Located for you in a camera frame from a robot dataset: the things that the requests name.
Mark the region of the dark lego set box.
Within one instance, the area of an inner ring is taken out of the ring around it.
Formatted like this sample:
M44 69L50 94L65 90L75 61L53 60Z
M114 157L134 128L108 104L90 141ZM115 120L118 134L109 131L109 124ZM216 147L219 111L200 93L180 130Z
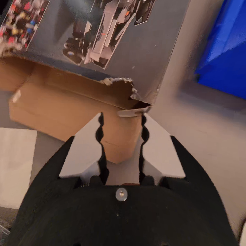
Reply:
M67 141L104 115L107 159L131 158L189 1L1 1L10 119Z

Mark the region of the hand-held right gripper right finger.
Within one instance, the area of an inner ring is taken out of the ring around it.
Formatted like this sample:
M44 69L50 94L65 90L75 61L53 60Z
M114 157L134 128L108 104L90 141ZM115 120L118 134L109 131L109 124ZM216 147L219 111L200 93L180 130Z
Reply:
M147 113L143 113L141 125L139 183L146 176L152 176L155 185L164 177L185 178L171 135Z

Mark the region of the blue plastic bin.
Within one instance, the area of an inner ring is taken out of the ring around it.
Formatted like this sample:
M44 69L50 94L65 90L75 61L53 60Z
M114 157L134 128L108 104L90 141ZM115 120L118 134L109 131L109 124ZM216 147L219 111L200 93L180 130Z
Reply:
M224 1L195 70L201 85L246 99L246 1Z

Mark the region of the white paper sheet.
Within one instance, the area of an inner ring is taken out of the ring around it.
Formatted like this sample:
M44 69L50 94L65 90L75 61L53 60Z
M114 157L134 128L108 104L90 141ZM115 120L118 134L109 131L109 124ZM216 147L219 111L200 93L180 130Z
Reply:
M29 188L36 130L0 128L0 206L19 209Z

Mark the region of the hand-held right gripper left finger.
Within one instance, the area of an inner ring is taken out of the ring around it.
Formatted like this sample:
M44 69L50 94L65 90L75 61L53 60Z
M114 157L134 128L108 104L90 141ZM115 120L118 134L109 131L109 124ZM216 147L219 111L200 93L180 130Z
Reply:
M106 184L109 169L101 143L103 125L104 116L101 112L75 134L59 174L61 178L79 177L83 185L89 185L92 176L99 176L103 185Z

